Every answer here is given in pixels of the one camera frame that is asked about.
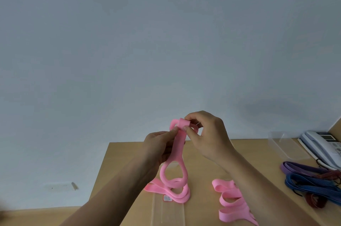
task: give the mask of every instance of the left hand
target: left hand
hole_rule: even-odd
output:
[[[150,133],[145,138],[140,155],[146,164],[148,182],[156,177],[161,163],[169,158],[178,131],[179,128],[174,127],[171,131]]]

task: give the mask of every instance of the label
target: label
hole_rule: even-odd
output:
[[[170,198],[168,195],[163,195],[163,201],[164,201],[164,202],[172,202],[173,199]]]

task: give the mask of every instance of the forearm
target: forearm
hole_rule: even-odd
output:
[[[230,173],[260,225],[319,225],[238,152],[226,157],[217,163]]]
[[[143,162],[138,157],[131,160],[61,226],[120,225],[133,202],[148,183]]]

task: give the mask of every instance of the right hand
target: right hand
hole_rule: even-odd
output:
[[[201,135],[189,126],[184,126],[183,129],[194,146],[207,159],[217,162],[221,158],[232,157],[237,153],[228,138],[224,122],[219,117],[199,111],[186,115],[185,119],[199,128],[203,127]]]

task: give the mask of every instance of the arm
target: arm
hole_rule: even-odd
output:
[[[234,149],[220,118],[200,111],[188,114],[185,119],[203,127],[201,136],[190,127],[185,129],[201,154],[232,176],[260,225],[319,226]]]
[[[172,151],[175,127],[147,135],[141,151],[91,200],[60,226],[120,225],[143,188],[155,178]]]

